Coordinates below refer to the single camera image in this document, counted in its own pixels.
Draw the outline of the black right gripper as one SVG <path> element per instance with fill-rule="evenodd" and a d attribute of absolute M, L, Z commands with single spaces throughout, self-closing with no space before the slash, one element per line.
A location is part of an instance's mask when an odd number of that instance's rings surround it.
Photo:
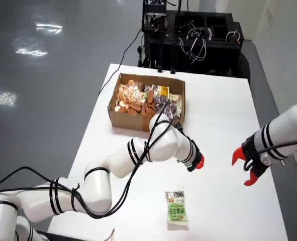
<path fill-rule="evenodd" d="M 245 186 L 252 186 L 270 166 L 270 157 L 266 152 L 259 154 L 267 144 L 261 137 L 249 137 L 232 155 L 232 166 L 238 160 L 244 160 L 244 171 L 250 171 L 250 178 L 244 182 Z"/>

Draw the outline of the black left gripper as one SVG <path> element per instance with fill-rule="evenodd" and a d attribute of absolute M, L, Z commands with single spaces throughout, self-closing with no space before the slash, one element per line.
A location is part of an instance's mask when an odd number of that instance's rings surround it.
<path fill-rule="evenodd" d="M 197 145 L 195 145 L 194 147 L 195 147 L 194 159 L 192 163 L 187 167 L 187 170 L 189 172 L 192 172 L 195 169 L 201 169 L 204 166 L 204 160 L 205 160 L 204 155 L 202 155 Z"/>

